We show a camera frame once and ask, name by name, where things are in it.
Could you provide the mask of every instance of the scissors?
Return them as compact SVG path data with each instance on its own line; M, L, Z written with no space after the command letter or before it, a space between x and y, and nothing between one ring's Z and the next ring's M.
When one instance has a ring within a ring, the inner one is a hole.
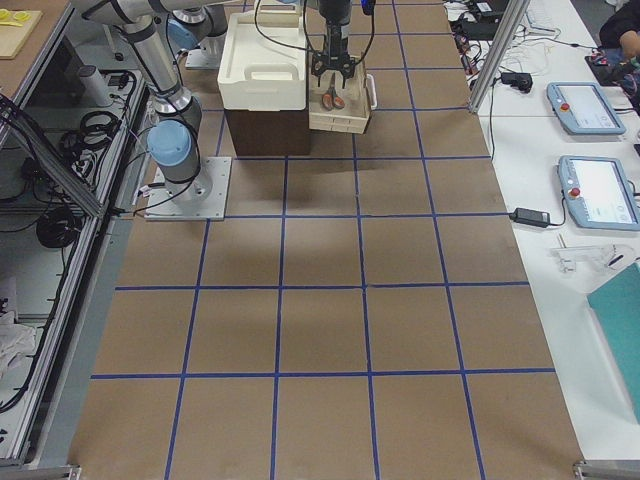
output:
M329 88L322 95L322 106L326 110L342 110L344 108L344 100L336 93L336 72L331 74L331 81L329 82Z

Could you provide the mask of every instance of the wooden cutting board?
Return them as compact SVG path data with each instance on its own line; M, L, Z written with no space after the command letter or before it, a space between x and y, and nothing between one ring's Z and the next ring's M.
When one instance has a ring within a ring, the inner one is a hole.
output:
M22 27L8 27L6 25L0 25L0 59L10 60L14 58L24 43L29 38L29 35L36 27L42 12L39 10L26 10L31 14L31 18L24 22ZM8 17L4 21L14 21L12 17Z

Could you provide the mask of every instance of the lemon slice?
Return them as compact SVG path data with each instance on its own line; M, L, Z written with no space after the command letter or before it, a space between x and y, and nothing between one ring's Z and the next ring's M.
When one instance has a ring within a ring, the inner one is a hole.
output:
M30 18L31 18L31 14L29 12L20 11L13 14L13 19L18 22L24 23Z

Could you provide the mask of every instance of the floor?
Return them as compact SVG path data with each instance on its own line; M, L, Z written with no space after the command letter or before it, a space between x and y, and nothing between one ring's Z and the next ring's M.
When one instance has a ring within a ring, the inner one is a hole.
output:
M591 33L596 45L600 45L598 36L600 27L615 13L615 7L605 0L571 0L571 3L580 14L582 22Z
M124 220L69 457L83 479L573 478L581 453L444 9L410 1L378 2L366 135L234 160L222 223ZM369 27L355 10L352 25L355 52ZM211 76L185 82L206 109L201 150L233 155Z

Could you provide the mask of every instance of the white cloth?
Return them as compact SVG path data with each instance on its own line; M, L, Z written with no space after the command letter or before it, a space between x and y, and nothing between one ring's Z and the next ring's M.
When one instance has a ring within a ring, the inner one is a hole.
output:
M36 329L13 323L13 318L13 311L0 317L0 378L36 349Z

